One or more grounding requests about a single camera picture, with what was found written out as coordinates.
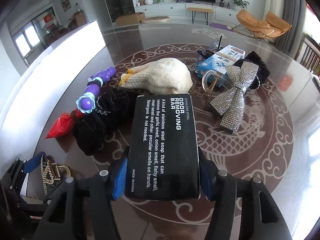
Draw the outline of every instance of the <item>gray curtain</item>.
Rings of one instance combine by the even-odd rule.
[[[283,19],[292,25],[291,29],[276,39],[276,48],[289,55],[295,41],[297,30],[300,30],[300,17],[305,17],[305,0],[284,0]]]

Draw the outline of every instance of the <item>wooden bench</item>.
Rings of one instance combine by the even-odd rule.
[[[196,12],[203,12],[204,17],[205,17],[205,21],[207,22],[207,25],[208,25],[208,20],[209,20],[208,13],[213,13],[213,9],[207,9],[207,8],[189,7],[187,10],[192,11],[192,23],[195,22]]]

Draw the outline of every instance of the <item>purple toy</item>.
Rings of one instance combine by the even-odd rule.
[[[98,80],[100,83],[99,85],[96,83],[89,84],[85,88],[83,96],[79,97],[76,101],[77,108],[82,113],[91,113],[91,111],[96,108],[95,100],[100,93],[100,88],[106,85],[115,74],[116,68],[110,67],[106,70],[99,71],[88,79],[89,82]]]

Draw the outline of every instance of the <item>purple mat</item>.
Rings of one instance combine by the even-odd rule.
[[[232,32],[232,30],[229,30],[226,25],[223,25],[223,24],[220,24],[220,23],[209,23],[209,26],[212,27],[212,28],[216,28],[216,29],[221,29],[221,30],[224,30],[224,31]]]

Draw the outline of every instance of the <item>silver bow hair clip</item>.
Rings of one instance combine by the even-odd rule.
[[[258,68],[258,65],[245,59],[227,66],[227,74],[233,82],[233,87],[210,102],[213,113],[217,117],[223,116],[220,126],[229,133],[237,132],[239,129],[244,113],[244,96],[255,79]]]

